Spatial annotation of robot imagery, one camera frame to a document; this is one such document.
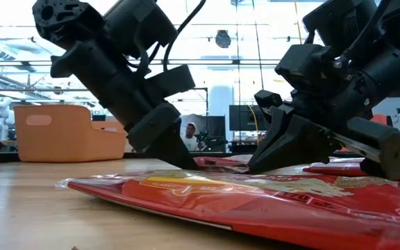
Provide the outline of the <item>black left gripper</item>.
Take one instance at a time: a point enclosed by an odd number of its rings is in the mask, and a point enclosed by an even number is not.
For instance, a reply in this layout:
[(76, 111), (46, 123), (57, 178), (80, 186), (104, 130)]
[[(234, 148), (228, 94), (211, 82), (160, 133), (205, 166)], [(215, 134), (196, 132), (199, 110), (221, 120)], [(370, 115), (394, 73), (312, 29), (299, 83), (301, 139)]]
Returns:
[(81, 0), (36, 0), (32, 11), (40, 37), (65, 50), (51, 57), (51, 77), (74, 75), (124, 126), (137, 152), (198, 169), (180, 137), (179, 111), (145, 89), (147, 50), (172, 41), (172, 23), (156, 0), (117, 0), (104, 15)]

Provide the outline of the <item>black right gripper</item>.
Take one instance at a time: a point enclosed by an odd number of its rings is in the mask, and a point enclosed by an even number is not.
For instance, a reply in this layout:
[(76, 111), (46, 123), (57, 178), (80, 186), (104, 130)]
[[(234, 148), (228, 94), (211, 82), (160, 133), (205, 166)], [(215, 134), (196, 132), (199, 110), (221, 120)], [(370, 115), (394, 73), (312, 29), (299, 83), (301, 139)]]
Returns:
[(296, 90), (292, 104), (298, 115), (277, 108), (283, 104), (279, 94), (255, 93), (256, 103), (264, 117), (271, 118), (271, 125), (248, 162), (248, 172), (327, 163), (332, 151), (346, 148), (364, 156), (360, 166), (369, 175), (400, 178), (398, 130), (371, 121), (374, 106), (400, 94), (400, 50), (385, 45), (368, 58), (347, 65), (328, 54), (324, 47), (316, 55), (322, 64), (323, 92)]

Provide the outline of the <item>red Orville popcorn bag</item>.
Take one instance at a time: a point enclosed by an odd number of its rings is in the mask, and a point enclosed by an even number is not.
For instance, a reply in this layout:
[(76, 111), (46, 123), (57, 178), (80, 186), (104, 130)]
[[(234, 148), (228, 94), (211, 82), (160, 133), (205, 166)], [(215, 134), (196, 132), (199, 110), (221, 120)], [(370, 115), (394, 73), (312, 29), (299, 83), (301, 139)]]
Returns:
[(302, 171), (334, 176), (367, 176), (367, 174), (360, 169), (360, 162), (362, 160), (363, 158), (331, 158), (329, 164), (316, 162), (304, 167)]
[(251, 155), (219, 157), (196, 157), (195, 163), (201, 171), (231, 174), (244, 174), (249, 171), (247, 163)]
[(400, 250), (400, 181), (182, 169), (58, 182), (113, 203), (322, 250)]

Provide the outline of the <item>person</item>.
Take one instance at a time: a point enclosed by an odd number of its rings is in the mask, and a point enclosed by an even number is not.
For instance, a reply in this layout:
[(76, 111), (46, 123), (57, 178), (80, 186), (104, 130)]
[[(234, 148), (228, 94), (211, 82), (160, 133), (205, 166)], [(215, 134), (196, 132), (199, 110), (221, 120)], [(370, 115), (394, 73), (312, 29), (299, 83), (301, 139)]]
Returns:
[(185, 134), (181, 137), (188, 151), (200, 151), (199, 143), (195, 136), (196, 124), (191, 122), (185, 127)]

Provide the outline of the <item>black monitor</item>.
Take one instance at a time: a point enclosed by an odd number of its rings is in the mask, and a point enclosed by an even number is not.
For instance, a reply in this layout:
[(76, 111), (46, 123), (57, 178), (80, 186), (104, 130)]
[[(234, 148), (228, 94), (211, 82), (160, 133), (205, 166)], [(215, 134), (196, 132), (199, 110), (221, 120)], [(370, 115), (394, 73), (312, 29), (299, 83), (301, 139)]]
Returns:
[(229, 129), (231, 131), (266, 131), (266, 125), (263, 112), (258, 106), (229, 106)]

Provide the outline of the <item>dark screen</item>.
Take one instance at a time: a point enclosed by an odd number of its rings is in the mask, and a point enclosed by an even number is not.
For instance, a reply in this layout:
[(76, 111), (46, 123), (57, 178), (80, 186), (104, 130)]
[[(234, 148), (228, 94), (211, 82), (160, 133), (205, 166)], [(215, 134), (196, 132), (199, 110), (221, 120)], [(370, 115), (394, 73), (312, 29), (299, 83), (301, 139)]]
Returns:
[(207, 116), (206, 130), (211, 137), (226, 137), (225, 116)]

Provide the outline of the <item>white square pillar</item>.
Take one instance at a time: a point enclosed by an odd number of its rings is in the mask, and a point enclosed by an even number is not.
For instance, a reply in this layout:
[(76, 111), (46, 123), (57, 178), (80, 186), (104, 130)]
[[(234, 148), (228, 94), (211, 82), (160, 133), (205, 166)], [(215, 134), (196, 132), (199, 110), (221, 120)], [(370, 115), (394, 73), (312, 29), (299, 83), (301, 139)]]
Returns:
[(233, 86), (214, 85), (208, 93), (208, 110), (212, 116), (228, 116), (229, 106), (233, 105)]

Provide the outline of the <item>red panel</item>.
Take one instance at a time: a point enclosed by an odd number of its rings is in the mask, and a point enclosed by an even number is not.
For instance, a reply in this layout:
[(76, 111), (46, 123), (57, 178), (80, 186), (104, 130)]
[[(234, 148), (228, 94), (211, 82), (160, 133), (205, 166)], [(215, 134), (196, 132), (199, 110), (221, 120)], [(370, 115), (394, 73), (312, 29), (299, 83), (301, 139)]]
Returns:
[(373, 117), (371, 118), (371, 121), (379, 123), (379, 124), (384, 124), (387, 126), (388, 125), (388, 116), (376, 114), (376, 115), (373, 115)]

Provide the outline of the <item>orange plastic basket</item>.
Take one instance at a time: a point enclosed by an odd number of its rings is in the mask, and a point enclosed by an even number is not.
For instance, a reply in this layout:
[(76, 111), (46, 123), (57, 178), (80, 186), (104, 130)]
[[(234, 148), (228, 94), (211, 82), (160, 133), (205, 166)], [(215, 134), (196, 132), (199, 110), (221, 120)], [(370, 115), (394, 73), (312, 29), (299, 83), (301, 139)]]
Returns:
[(83, 106), (16, 106), (19, 159), (82, 163), (123, 158), (126, 134), (118, 122), (93, 122)]

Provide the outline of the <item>black aluminium table frame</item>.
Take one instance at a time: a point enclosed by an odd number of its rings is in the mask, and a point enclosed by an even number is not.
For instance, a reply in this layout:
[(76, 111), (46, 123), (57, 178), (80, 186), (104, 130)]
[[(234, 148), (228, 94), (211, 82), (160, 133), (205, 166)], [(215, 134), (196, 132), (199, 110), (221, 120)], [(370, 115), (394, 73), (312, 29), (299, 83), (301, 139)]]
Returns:
[[(226, 158), (226, 157), (231, 157), (235, 156), (235, 153), (218, 153), (218, 152), (211, 152), (211, 153), (191, 153), (190, 154), (192, 157), (219, 157), (219, 158)], [(333, 157), (337, 158), (357, 158), (360, 157), (360, 155), (357, 155), (355, 153), (350, 153), (346, 151), (341, 151), (341, 152), (336, 152), (333, 154)], [(125, 159), (142, 159), (142, 158), (148, 158), (147, 155), (144, 155), (143, 153), (125, 153), (123, 158)], [(13, 162), (20, 162), (19, 156), (17, 152), (0, 152), (0, 163), (13, 163)]]

